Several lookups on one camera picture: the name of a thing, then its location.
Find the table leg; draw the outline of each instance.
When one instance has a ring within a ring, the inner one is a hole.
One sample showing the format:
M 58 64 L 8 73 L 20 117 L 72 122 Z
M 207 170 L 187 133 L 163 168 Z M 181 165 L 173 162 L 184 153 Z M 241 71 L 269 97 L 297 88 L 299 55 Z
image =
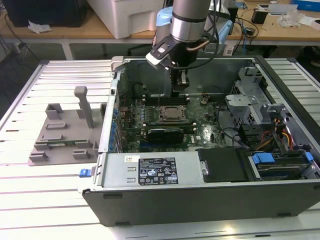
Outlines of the table leg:
M 74 55 L 72 54 L 70 44 L 69 43 L 61 43 L 61 45 L 62 45 L 62 48 L 64 51 L 65 59 L 74 60 Z
M 107 52 L 107 45 L 105 43 L 102 43 L 102 51 L 103 51 L 103 55 L 107 56 L 108 52 Z
M 16 54 L 20 54 L 21 53 L 21 50 L 19 48 L 19 43 L 9 43 L 9 47 L 11 48 L 11 50 Z

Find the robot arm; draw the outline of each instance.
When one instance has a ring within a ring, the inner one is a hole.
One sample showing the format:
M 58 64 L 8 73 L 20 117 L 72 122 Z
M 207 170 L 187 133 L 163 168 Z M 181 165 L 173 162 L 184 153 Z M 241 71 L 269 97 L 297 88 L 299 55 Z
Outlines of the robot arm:
M 170 35 L 147 54 L 152 65 L 170 69 L 173 89 L 189 86 L 188 66 L 196 61 L 198 50 L 208 44 L 202 36 L 211 0 L 175 0 Z

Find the white container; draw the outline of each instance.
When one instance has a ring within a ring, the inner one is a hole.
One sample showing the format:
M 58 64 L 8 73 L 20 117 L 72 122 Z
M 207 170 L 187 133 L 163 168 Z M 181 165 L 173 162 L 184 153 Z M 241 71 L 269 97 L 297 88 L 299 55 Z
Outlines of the white container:
M 156 30 L 163 0 L 87 0 L 116 39 Z

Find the warning label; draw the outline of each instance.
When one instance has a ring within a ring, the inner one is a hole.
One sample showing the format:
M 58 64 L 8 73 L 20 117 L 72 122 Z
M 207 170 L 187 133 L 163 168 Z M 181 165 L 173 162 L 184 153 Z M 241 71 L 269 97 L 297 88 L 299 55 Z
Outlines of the warning label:
M 139 178 L 140 185 L 178 184 L 176 159 L 167 158 L 140 158 Z

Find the screw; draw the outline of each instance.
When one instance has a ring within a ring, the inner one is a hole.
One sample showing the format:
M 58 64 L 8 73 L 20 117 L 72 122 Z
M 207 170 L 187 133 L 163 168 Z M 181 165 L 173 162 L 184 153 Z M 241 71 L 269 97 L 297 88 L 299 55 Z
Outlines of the screw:
M 205 168 L 202 168 L 201 171 L 203 176 L 207 176 L 209 174 L 208 170 Z

